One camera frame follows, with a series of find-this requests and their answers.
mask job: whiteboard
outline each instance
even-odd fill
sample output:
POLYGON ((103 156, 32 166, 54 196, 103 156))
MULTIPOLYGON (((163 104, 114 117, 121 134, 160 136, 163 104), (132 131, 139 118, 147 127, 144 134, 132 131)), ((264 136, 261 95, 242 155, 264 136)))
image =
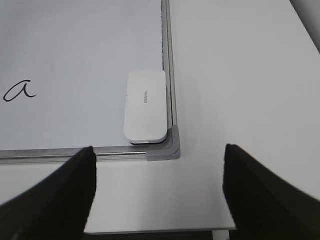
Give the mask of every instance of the whiteboard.
POLYGON ((0 0, 0 150, 129 146, 129 72, 162 52, 161 0, 0 0))

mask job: whiteboard eraser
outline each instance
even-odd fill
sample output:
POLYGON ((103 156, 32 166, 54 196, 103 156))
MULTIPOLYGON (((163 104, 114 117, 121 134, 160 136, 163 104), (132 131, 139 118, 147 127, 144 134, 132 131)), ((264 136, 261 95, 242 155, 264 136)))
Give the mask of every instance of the whiteboard eraser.
POLYGON ((160 143, 167 136, 166 74, 162 70, 130 72, 123 131, 132 144, 160 143))

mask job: black ink letter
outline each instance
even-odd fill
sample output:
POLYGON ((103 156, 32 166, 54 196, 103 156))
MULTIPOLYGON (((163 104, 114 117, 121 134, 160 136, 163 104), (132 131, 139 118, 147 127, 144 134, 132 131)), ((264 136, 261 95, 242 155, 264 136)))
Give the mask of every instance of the black ink letter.
POLYGON ((3 96, 3 100, 5 100, 6 102, 10 102, 10 101, 12 101, 13 99, 15 99, 16 97, 18 97, 19 94, 22 93, 22 91, 24 92, 24 94, 25 94, 28 98, 33 98, 33 97, 37 96, 37 95, 29 95, 29 94, 27 93, 27 90, 26 90, 27 83, 25 83, 25 84, 23 85, 23 88, 20 90, 20 92, 18 92, 17 95, 15 95, 15 96, 14 96, 13 98, 11 98, 11 99, 7 99, 7 98, 6 98, 7 94, 8 94, 12 89, 14 89, 16 86, 18 86, 19 84, 24 83, 24 82, 31 82, 31 81, 30 81, 30 80, 23 80, 23 81, 18 82, 16 85, 14 85, 12 88, 10 88, 10 89, 5 93, 5 95, 3 96))

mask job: gray plastic corner piece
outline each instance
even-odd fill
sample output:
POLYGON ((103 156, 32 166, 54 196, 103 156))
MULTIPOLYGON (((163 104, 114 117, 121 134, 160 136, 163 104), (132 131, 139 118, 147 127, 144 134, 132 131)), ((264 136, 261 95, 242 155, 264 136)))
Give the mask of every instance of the gray plastic corner piece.
POLYGON ((151 145, 146 151, 147 161, 173 160, 180 158, 180 138, 177 125, 168 129, 166 139, 151 145))

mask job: white desk surface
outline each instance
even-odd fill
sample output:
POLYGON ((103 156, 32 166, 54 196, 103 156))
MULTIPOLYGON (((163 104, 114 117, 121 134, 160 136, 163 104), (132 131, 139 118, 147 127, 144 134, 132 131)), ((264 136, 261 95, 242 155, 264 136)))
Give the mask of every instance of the white desk surface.
MULTIPOLYGON (((172 0, 181 158, 98 162, 86 231, 234 226, 226 143, 320 199, 320 56, 288 0, 172 0)), ((58 164, 0 166, 0 202, 58 164)))

